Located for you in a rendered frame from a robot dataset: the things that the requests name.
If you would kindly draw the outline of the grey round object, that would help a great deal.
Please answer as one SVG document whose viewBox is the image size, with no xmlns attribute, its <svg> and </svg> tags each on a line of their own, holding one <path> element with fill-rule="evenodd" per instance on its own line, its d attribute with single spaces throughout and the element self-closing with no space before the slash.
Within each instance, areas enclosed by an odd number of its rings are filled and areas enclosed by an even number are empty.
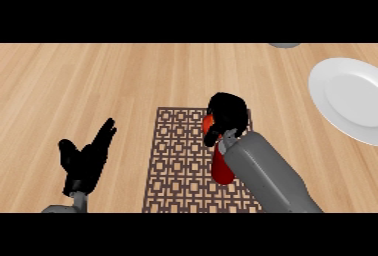
<svg viewBox="0 0 378 256">
<path fill-rule="evenodd" d="M 300 46 L 302 43 L 269 43 L 270 46 L 279 49 L 290 49 Z"/>
</svg>

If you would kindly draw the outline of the brown patterned placemat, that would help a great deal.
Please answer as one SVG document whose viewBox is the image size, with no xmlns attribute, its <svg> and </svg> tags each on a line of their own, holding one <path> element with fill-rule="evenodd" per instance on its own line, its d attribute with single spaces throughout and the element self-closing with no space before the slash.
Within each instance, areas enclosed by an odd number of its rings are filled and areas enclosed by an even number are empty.
<svg viewBox="0 0 378 256">
<path fill-rule="evenodd" d="M 262 213 L 239 179 L 211 178 L 214 149 L 203 143 L 206 108 L 157 109 L 144 213 Z"/>
</svg>

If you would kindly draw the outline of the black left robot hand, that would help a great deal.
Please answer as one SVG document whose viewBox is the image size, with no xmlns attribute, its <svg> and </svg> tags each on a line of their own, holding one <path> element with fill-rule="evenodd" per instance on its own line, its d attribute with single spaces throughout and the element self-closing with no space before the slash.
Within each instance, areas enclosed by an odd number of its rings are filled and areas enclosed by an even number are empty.
<svg viewBox="0 0 378 256">
<path fill-rule="evenodd" d="M 74 142 L 62 139 L 58 143 L 61 166 L 67 171 L 62 193 L 70 196 L 74 192 L 89 195 L 98 185 L 104 166 L 108 160 L 108 149 L 117 132 L 115 121 L 110 118 L 95 136 L 93 141 L 81 150 Z"/>
</svg>

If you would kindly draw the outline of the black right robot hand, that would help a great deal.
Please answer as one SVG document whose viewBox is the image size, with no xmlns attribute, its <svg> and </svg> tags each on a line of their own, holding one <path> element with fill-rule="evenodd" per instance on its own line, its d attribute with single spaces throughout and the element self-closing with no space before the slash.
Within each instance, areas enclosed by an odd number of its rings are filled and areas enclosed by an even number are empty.
<svg viewBox="0 0 378 256">
<path fill-rule="evenodd" d="M 207 113 L 213 115 L 214 124 L 206 133 L 204 144 L 213 147 L 228 130 L 235 129 L 235 137 L 239 137 L 247 129 L 248 110 L 244 99 L 225 92 L 216 93 L 210 99 Z"/>
</svg>

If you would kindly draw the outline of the white plate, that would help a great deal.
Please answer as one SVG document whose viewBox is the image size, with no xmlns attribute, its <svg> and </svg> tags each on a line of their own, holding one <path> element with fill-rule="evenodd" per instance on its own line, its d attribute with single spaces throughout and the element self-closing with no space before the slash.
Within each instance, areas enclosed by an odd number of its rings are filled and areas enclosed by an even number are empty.
<svg viewBox="0 0 378 256">
<path fill-rule="evenodd" d="M 378 146 L 378 67 L 353 58 L 328 58 L 310 71 L 307 88 L 333 126 Z"/>
</svg>

